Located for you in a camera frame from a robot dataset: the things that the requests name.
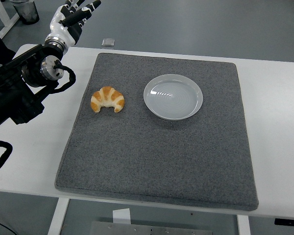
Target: gray felt mat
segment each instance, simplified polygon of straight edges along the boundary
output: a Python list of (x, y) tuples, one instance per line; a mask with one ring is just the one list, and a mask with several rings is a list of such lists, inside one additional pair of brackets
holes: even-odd
[[(153, 78), (195, 81), (203, 105), (167, 121), (145, 105)], [(90, 99), (103, 86), (124, 95), (120, 113)], [(101, 53), (57, 173), (59, 190), (115, 199), (251, 211), (258, 199), (241, 89), (232, 63)]]

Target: white table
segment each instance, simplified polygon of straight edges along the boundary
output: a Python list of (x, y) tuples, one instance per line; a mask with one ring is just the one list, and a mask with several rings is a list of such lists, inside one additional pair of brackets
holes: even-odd
[(6, 33), (12, 28), (12, 26), (18, 21), (20, 16), (16, 13), (12, 18), (10, 18), (0, 1), (0, 20), (4, 24), (3, 29), (0, 31), (0, 38), (2, 39)]
[[(18, 54), (32, 46), (24, 45)], [(96, 57), (101, 52), (236, 64), (259, 198), (258, 209), (246, 212), (189, 208), (116, 201), (56, 190), (54, 180), (61, 156)], [(78, 47), (70, 48), (62, 63), (73, 69), (76, 83), (63, 93), (49, 95), (43, 101), (44, 112), (29, 123), (15, 125), (9, 119), (0, 126), (0, 140), (7, 141), (14, 147), (10, 158), (0, 170), (0, 191), (64, 198), (66, 205), (68, 199), (75, 198), (294, 219), (294, 63)], [(65, 83), (67, 78), (66, 74), (61, 82)]]

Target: robotic arm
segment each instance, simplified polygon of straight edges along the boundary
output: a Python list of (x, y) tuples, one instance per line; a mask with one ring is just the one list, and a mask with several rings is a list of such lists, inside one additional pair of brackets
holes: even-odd
[[(66, 0), (51, 20), (51, 33), (45, 44), (35, 46), (0, 67), (0, 125), (8, 118), (16, 124), (29, 122), (43, 112), (42, 101), (49, 94), (65, 91), (74, 84), (74, 72), (60, 61), (69, 47), (77, 43), (85, 22), (101, 4), (100, 0), (96, 0), (78, 9), (83, 2)], [(69, 73), (69, 81), (57, 89), (57, 80), (63, 77), (64, 71)], [(28, 85), (42, 89), (34, 94)], [(7, 148), (0, 158), (1, 168), (12, 146), (7, 147), (2, 141), (0, 146)]]

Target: croissant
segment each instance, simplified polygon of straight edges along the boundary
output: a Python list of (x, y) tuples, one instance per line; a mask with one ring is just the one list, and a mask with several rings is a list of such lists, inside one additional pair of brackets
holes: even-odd
[(92, 95), (91, 107), (95, 113), (99, 113), (101, 107), (114, 107), (114, 112), (118, 113), (124, 107), (123, 95), (113, 87), (103, 87), (100, 91)]

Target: white plate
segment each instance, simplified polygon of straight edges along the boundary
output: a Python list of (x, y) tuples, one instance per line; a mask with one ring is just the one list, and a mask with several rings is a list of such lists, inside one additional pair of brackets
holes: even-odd
[(164, 74), (147, 84), (144, 101), (158, 117), (182, 120), (200, 109), (203, 97), (199, 86), (189, 78), (178, 74)]

